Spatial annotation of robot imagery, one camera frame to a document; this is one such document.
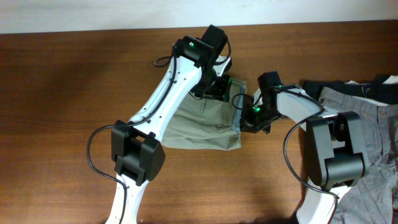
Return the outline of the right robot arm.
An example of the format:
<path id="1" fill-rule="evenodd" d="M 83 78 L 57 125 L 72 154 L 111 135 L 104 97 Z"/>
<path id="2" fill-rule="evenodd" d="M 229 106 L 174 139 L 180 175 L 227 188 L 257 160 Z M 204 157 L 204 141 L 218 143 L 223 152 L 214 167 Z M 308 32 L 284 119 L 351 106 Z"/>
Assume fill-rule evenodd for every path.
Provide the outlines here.
<path id="1" fill-rule="evenodd" d="M 275 121 L 290 118 L 295 125 L 284 138 L 285 160 L 290 136 L 298 128 L 304 130 L 308 179 L 303 180 L 292 165 L 287 166 L 307 190 L 295 218 L 297 223 L 330 223 L 340 200 L 369 172 L 359 114 L 326 107 L 302 87 L 283 84 L 276 71 L 263 73 L 257 82 L 258 91 L 243 98 L 240 130 L 270 133 Z"/>

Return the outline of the grey shorts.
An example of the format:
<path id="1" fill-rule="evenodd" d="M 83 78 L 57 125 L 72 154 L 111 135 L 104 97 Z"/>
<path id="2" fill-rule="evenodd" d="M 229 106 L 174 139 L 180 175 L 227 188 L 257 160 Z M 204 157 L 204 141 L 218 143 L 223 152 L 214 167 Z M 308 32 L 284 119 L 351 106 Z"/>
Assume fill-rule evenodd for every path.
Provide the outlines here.
<path id="1" fill-rule="evenodd" d="M 332 223 L 397 223 L 397 105 L 324 87 L 319 100 L 340 112 L 359 114 L 369 173 L 340 200 Z"/>

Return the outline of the white cloth piece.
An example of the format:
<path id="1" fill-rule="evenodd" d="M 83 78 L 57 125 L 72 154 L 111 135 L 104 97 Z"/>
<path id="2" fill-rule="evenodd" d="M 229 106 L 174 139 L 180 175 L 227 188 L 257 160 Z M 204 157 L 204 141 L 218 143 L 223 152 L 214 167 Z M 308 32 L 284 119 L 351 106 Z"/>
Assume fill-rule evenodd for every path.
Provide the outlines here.
<path id="1" fill-rule="evenodd" d="M 377 83 L 377 84 L 383 84 L 383 85 L 397 84 L 397 75 L 378 76 L 371 83 Z M 346 82 L 346 84 L 367 85 L 368 83 L 358 83 L 353 80 L 350 80 L 350 81 Z"/>

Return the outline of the black garment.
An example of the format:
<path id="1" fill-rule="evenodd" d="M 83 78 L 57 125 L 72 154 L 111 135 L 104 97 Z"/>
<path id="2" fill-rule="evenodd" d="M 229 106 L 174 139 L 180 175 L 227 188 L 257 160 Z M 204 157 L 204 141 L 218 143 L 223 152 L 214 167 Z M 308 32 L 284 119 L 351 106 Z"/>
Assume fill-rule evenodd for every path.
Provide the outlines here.
<path id="1" fill-rule="evenodd" d="M 357 96 L 365 99 L 375 100 L 388 105 L 397 104 L 397 84 L 383 85 L 371 83 L 367 85 L 350 85 L 341 80 L 336 81 L 313 81 L 305 80 L 303 89 L 312 98 L 318 100 L 324 87 L 331 88 L 345 95 Z"/>

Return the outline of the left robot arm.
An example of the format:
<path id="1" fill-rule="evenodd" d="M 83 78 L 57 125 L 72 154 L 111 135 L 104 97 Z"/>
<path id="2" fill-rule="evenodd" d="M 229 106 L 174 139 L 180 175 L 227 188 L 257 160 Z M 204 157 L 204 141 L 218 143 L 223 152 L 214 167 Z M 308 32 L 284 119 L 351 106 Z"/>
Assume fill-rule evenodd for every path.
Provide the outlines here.
<path id="1" fill-rule="evenodd" d="M 115 122 L 111 159 L 117 187 L 107 223 L 137 222 L 145 188 L 165 161 L 165 130 L 183 99 L 229 100 L 231 57 L 221 56 L 229 46 L 225 32 L 213 25 L 200 38 L 178 39 L 165 63 L 167 72 L 146 104 L 128 122 Z"/>

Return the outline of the khaki green shorts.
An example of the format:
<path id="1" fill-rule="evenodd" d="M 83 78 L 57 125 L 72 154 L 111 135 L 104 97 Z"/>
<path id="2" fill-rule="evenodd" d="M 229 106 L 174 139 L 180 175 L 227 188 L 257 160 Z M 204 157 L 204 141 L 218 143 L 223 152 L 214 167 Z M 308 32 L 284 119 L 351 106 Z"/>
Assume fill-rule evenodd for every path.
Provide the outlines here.
<path id="1" fill-rule="evenodd" d="M 242 106 L 245 92 L 246 82 L 233 79 L 228 102 L 186 95 L 165 130 L 162 145 L 175 149 L 239 149 L 241 111 L 235 107 Z"/>

